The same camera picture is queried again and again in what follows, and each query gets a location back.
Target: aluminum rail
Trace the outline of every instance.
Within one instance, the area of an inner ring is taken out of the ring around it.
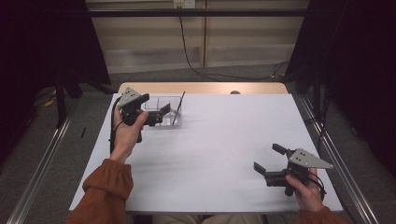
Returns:
[[[306,96],[302,96],[301,101],[304,105],[304,109],[306,110],[309,118],[313,119],[315,115],[313,112],[313,106],[311,102]],[[320,135],[322,124],[320,122],[315,121],[314,127],[318,135]],[[353,203],[355,204],[356,208],[361,214],[361,218],[363,219],[364,223],[378,224],[379,222],[375,217],[373,209],[371,208],[367,199],[363,195],[355,179],[352,177],[352,174],[347,169],[346,164],[344,163],[340,153],[338,152],[337,148],[335,147],[334,143],[332,142],[332,139],[330,138],[326,130],[323,131],[321,141],[324,145],[324,148],[327,150],[330,158],[332,159],[332,163],[335,169],[337,170],[338,174],[340,175],[341,180],[343,181],[346,190],[348,191],[350,197],[352,198]]]
[[[55,17],[305,17],[324,16],[337,13],[335,10],[307,9],[257,9],[257,8],[159,8],[159,9],[91,9],[82,10],[38,10],[40,16]]]
[[[64,138],[64,134],[66,133],[67,128],[70,124],[70,120],[78,107],[78,103],[79,99],[72,104],[69,115],[66,117],[62,126],[58,128],[52,136],[52,139],[46,149],[46,152],[44,153],[43,158],[35,169],[35,173],[30,179],[30,182],[27,185],[22,196],[18,200],[17,205],[14,207],[14,210],[12,211],[11,216],[7,221],[7,224],[20,224],[23,223],[23,221],[25,220],[30,210],[30,207],[33,204],[33,201],[35,200],[35,196],[40,190],[41,184],[44,181],[47,171],[50,168],[51,162],[57,152],[57,149],[61,144],[62,139]]]

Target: white tabletop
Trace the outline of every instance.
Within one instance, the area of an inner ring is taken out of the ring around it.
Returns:
[[[111,106],[83,180],[109,156]],[[186,93],[181,126],[145,127],[142,134],[143,142],[127,161],[134,188],[126,210],[136,213],[296,211],[295,198],[287,197],[284,188],[266,187],[253,162],[267,171],[285,169],[287,158],[272,150],[273,143],[318,155],[289,94]],[[342,210],[326,172],[318,170],[318,175],[327,191],[324,204]],[[83,195],[81,185],[71,210]]]

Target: pants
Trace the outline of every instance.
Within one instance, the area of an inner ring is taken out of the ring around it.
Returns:
[[[263,216],[214,215],[203,220],[199,215],[159,215],[152,217],[152,224],[263,224]]]

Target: human hand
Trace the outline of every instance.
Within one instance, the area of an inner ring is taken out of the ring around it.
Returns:
[[[120,109],[118,106],[114,109],[114,123],[113,127],[116,130],[116,140],[114,142],[114,150],[110,155],[113,161],[125,163],[126,159],[131,155],[134,145],[136,144],[139,132],[143,129],[143,124],[148,118],[149,113],[141,113],[136,122],[129,126],[122,122]]]
[[[318,178],[316,177],[317,169],[310,168],[309,172],[312,174],[310,174],[309,177],[315,181],[318,181]],[[307,185],[304,185],[300,180],[292,175],[286,175],[286,180],[289,182],[289,184],[296,188],[294,194],[296,195],[297,202],[302,210],[308,212],[317,212],[323,208],[318,185],[312,183],[311,181],[309,181]]]

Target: metal rod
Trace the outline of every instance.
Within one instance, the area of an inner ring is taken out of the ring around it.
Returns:
[[[184,9],[91,9],[89,11],[37,11],[36,14],[66,17],[304,17],[323,16],[335,13],[331,10],[307,9],[214,9],[214,8],[184,8]]]
[[[184,98],[184,94],[185,94],[185,93],[186,93],[186,92],[183,91],[183,94],[182,94],[181,97],[180,97],[180,102],[178,103],[177,112],[176,112],[176,114],[175,114],[175,118],[174,118],[174,121],[172,122],[172,125],[175,125],[176,117],[177,117],[178,111],[180,110],[181,102],[183,102],[183,98]]]

